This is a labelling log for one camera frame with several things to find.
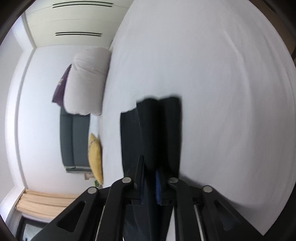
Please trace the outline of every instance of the floor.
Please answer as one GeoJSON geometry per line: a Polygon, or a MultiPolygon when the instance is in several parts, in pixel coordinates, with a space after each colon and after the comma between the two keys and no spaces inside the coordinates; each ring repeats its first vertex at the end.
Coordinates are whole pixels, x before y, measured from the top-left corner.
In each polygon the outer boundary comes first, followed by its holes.
{"type": "Polygon", "coordinates": [[[250,0],[250,2],[253,3],[271,22],[271,24],[274,26],[274,28],[277,30],[284,43],[286,44],[287,49],[292,54],[295,48],[295,42],[282,20],[261,0],[250,0]]]}

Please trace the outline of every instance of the yellow cushion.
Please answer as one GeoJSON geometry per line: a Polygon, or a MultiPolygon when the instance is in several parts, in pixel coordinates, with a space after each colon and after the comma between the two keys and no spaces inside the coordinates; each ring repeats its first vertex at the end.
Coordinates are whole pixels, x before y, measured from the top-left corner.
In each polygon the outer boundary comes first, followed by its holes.
{"type": "Polygon", "coordinates": [[[101,143],[92,133],[89,136],[89,166],[99,184],[102,185],[103,171],[101,143]]]}

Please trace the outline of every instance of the white pillow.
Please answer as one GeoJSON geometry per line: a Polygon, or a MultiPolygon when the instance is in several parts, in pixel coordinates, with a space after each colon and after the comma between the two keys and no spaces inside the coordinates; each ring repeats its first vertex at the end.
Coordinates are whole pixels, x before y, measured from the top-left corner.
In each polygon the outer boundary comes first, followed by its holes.
{"type": "Polygon", "coordinates": [[[68,113],[101,114],[110,57],[111,51],[102,47],[76,54],[64,95],[64,107],[68,113]]]}

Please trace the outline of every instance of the purple cloth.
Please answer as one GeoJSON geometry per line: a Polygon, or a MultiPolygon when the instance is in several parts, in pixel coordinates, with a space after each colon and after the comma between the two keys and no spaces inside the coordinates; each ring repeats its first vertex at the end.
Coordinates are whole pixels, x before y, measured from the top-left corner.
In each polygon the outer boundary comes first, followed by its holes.
{"type": "Polygon", "coordinates": [[[57,103],[60,107],[64,107],[65,87],[71,66],[72,65],[70,64],[66,69],[64,75],[62,76],[61,80],[59,81],[59,84],[56,87],[54,96],[52,97],[52,102],[57,103]]]}

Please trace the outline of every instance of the white cabinet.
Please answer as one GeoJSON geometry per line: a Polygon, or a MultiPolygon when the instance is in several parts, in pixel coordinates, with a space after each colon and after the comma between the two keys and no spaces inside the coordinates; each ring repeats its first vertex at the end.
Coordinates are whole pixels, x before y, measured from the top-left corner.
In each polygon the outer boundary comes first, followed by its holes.
{"type": "Polygon", "coordinates": [[[26,19],[37,47],[109,47],[131,3],[132,0],[37,0],[26,10],[26,19]]]}
{"type": "Polygon", "coordinates": [[[70,1],[70,0],[36,0],[27,10],[26,13],[35,12],[46,7],[57,7],[72,4],[101,4],[110,6],[120,6],[129,8],[133,0],[103,0],[103,1],[70,1]]]}

